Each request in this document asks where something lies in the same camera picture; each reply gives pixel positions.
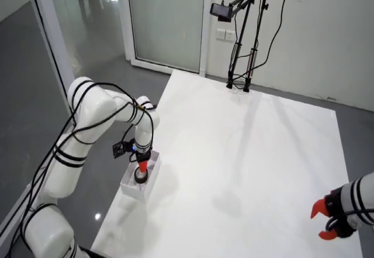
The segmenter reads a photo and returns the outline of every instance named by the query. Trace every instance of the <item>white tabletop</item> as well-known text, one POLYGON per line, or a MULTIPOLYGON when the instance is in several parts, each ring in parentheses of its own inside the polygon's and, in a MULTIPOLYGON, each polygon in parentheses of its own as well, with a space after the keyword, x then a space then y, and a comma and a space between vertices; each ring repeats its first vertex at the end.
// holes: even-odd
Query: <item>white tabletop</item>
POLYGON ((162 165, 146 205, 119 189, 92 249, 120 257, 361 258, 323 241, 314 202, 348 182, 335 112, 174 71, 158 105, 162 165))

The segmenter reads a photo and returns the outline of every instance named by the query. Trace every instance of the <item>black stripe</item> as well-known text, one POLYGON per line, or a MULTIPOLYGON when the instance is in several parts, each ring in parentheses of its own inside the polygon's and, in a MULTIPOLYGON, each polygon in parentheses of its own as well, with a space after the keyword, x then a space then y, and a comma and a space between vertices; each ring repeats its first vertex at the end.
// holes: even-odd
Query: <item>black stripe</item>
POLYGON ((83 82, 81 82, 80 84, 78 84, 78 86, 77 86, 76 89, 74 90, 74 93, 72 94, 72 97, 71 97, 71 107, 72 107, 72 110, 73 110, 73 111, 74 111, 74 99, 75 99, 75 95, 77 94, 79 88, 80 88, 82 85, 84 85, 84 84, 86 84, 86 83, 88 83, 88 82, 93 82, 93 81, 91 81, 91 80, 83 81, 83 82))
POLYGON ((355 196, 354 196, 354 185, 355 183, 357 182, 357 180, 355 180, 352 185, 351 185, 351 201, 352 201, 352 206, 353 206, 353 209, 354 211, 356 212, 357 216, 361 219, 362 222, 364 222, 365 224, 367 225, 370 225, 369 222, 367 222, 365 220, 364 217, 362 217, 362 215, 359 213, 358 211, 358 208, 357 208, 357 205, 356 205, 356 201, 355 201, 355 196))
POLYGON ((366 215, 366 217, 369 218, 371 221, 370 225, 374 225, 374 219, 370 216, 370 214, 366 211, 365 205, 363 204, 362 198, 361 198, 361 192, 360 192, 360 185, 361 185, 361 180, 362 177, 357 181, 357 186, 356 186, 356 193, 357 193, 357 199, 360 204, 361 210, 363 210, 363 214, 366 215))
POLYGON ((65 166, 68 166, 68 167, 72 167, 72 168, 80 168, 82 166, 84 166, 84 163, 81 163, 81 164, 74 164, 74 163, 69 163, 63 159, 61 159, 58 155, 55 155, 54 158, 56 160, 58 160, 60 163, 62 163, 63 165, 65 166))
POLYGON ((151 104, 151 105, 152 105, 152 103, 151 103, 150 101, 146 101, 146 102, 143 102, 142 104, 140 104, 140 106, 144 107, 144 106, 147 105, 147 104, 151 104))
POLYGON ((135 146, 137 146, 139 149, 146 149, 147 147, 149 147, 151 143, 148 143, 147 145, 143 146, 143 145, 140 145, 138 144, 136 141, 135 141, 135 146))
POLYGON ((74 238, 74 248, 72 250, 70 258, 74 258, 76 254, 77 254, 77 242, 75 241, 75 238, 74 238))
POLYGON ((73 160, 73 161, 85 161, 86 160, 86 157, 74 157, 70 154, 67 154, 57 146, 55 147, 55 150, 57 151, 58 154, 62 155, 63 157, 69 160, 73 160))

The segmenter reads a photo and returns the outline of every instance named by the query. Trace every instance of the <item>reflective floor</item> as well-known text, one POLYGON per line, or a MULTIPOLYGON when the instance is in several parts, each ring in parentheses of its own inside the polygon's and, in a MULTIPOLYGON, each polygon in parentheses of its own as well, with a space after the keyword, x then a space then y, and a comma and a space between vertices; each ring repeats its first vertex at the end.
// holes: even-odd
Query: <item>reflective floor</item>
MULTIPOLYGON (((124 59, 122 30, 116 0, 83 0, 83 2, 54 0, 54 3, 68 53, 77 75, 87 75, 94 81, 116 82, 135 97, 147 95, 152 102, 158 102, 169 76, 134 68, 124 59)), ((32 7, 28 6, 17 13, 32 13, 32 7)), ((33 48, 43 48, 43 42, 40 41, 39 46, 33 45, 33 48)), ((352 181, 374 170, 374 151, 371 146, 374 140, 374 113, 263 87, 253 86, 253 89, 335 110, 349 179, 352 181)), ((53 95, 59 95, 52 91, 49 94, 51 100, 53 100, 53 95)), ((62 116, 57 111, 49 113, 51 121, 56 121, 61 117, 60 115, 62 116)), ((52 123, 39 126, 44 126, 48 132, 55 128, 52 123)), ((114 160, 111 149, 112 144, 119 140, 126 129, 127 125, 115 123, 95 143, 82 171, 77 189, 72 196, 59 201, 61 211, 74 228, 78 243, 85 247, 89 248, 94 241, 128 165, 127 157, 114 160)), ((363 228, 360 236, 363 257, 373 257, 374 235, 372 231, 369 228, 363 228)), ((15 258, 33 257, 22 241, 18 241, 13 254, 15 258)))
POLYGON ((76 75, 124 57, 118 0, 53 2, 76 75))

